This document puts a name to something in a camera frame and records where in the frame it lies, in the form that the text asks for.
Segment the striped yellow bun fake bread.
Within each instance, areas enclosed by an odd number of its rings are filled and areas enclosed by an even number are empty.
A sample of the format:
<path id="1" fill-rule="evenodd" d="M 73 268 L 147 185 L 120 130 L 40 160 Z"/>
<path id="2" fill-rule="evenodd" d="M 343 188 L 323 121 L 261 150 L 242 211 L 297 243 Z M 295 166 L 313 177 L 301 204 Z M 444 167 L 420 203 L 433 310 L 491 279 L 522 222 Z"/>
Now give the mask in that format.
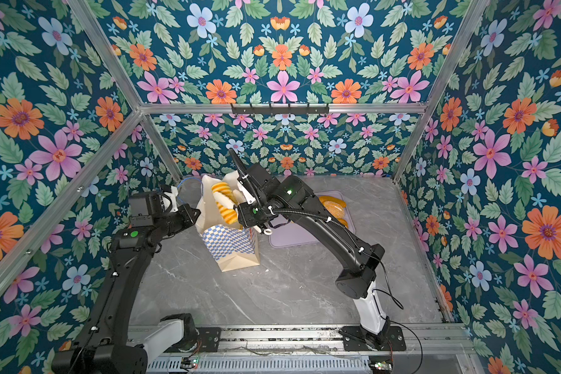
<path id="1" fill-rule="evenodd" d="M 339 223 L 341 223 L 344 227 L 349 228 L 349 224 L 346 220 L 344 220 L 343 218 L 337 218 L 337 220 L 339 221 Z"/>

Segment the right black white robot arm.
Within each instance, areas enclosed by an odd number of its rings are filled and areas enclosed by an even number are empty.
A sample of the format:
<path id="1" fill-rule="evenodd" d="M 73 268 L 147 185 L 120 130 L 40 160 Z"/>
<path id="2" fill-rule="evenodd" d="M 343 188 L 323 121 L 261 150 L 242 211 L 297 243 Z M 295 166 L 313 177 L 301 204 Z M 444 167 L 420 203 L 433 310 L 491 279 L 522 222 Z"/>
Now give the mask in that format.
<path id="1" fill-rule="evenodd" d="M 322 204 L 313 189 L 295 175 L 282 182 L 259 164 L 246 167 L 234 150 L 229 156 L 238 172 L 238 186 L 245 201 L 224 199 L 223 207 L 238 214 L 238 223 L 269 235 L 278 216 L 305 229 L 330 251 L 343 267 L 336 287 L 353 299 L 360 316 L 360 341 L 379 350 L 388 343 L 390 320 L 375 296 L 376 268 L 385 249 L 370 245 L 353 234 Z"/>

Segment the ridged roll fake bread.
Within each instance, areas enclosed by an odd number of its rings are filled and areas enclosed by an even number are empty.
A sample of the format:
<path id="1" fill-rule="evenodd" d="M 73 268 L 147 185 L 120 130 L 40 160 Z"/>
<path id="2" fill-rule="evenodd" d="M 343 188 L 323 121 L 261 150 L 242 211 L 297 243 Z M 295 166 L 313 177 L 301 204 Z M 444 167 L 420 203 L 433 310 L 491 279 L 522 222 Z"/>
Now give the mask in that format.
<path id="1" fill-rule="evenodd" d="M 211 191 L 224 222 L 228 225 L 238 224 L 238 213 L 235 210 L 238 200 L 235 191 L 226 182 L 213 184 Z"/>

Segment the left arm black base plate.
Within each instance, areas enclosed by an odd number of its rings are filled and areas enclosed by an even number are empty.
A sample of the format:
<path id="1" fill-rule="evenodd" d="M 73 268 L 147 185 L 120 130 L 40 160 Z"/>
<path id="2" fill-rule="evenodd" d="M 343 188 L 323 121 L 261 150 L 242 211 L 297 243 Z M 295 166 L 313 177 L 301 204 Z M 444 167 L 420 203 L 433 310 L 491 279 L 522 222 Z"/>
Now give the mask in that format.
<path id="1" fill-rule="evenodd" d="M 219 327 L 196 327 L 188 331 L 185 340 L 191 353 L 217 352 L 221 342 L 222 329 Z"/>

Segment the lilac plastic tray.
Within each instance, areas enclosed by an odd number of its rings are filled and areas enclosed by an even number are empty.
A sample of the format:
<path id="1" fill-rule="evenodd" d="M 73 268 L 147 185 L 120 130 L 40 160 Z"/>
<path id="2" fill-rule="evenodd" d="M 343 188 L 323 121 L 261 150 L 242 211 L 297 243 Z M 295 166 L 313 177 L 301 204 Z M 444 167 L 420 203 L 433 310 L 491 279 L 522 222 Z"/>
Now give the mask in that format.
<path id="1" fill-rule="evenodd" d="M 333 198 L 341 199 L 342 201 L 346 202 L 346 198 L 338 190 L 322 192 L 317 194 L 317 196 L 331 196 Z M 348 207 L 344 208 L 344 220 L 347 222 L 349 231 L 353 234 L 356 234 L 357 230 L 353 223 Z M 269 244 L 273 248 L 282 249 L 319 243 L 319 241 L 307 230 L 292 221 L 288 221 L 288 219 L 286 219 L 284 216 L 278 216 L 277 218 L 272 220 L 272 225 L 280 226 L 278 228 L 272 228 L 272 235 L 269 236 Z"/>

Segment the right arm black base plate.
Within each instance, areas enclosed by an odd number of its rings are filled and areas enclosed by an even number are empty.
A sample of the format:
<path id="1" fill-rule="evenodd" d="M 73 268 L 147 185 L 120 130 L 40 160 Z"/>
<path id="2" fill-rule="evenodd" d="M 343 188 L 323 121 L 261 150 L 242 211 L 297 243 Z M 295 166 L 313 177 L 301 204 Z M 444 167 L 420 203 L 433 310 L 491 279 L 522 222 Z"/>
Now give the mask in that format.
<path id="1" fill-rule="evenodd" d="M 406 342 L 400 327 L 386 325 L 379 335 L 361 326 L 344 326 L 339 329 L 347 352 L 405 352 Z"/>

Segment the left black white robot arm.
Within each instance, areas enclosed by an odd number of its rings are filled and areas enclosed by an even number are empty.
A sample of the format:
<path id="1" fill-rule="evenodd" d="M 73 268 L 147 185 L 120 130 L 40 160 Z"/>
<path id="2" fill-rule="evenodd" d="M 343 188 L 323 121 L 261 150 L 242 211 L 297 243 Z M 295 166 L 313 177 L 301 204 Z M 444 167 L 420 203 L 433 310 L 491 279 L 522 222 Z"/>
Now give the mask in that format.
<path id="1" fill-rule="evenodd" d="M 142 342 L 130 345 L 132 307 L 162 241 L 195 225 L 200 212 L 178 200 L 178 188 L 137 193 L 129 198 L 129 228 L 119 231 L 110 247 L 110 268 L 82 331 L 71 348 L 57 352 L 54 373 L 145 373 L 166 350 L 191 350 L 198 332 L 189 313 L 165 317 Z"/>

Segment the blue checkered paper bag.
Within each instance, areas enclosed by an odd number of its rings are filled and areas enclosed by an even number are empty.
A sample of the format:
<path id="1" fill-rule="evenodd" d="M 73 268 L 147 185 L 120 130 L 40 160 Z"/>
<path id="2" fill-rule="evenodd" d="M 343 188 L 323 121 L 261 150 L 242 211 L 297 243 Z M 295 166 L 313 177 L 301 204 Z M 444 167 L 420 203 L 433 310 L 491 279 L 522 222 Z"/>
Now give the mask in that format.
<path id="1" fill-rule="evenodd" d="M 238 177 L 238 172 L 232 171 L 222 179 L 210 175 L 200 178 L 202 196 L 197 209 L 201 214 L 196 222 L 196 230 L 222 272 L 260 265 L 256 230 L 244 227 L 239 221 L 234 225 L 226 224 L 213 199 L 213 184 L 226 182 L 233 190 L 238 189 Z"/>

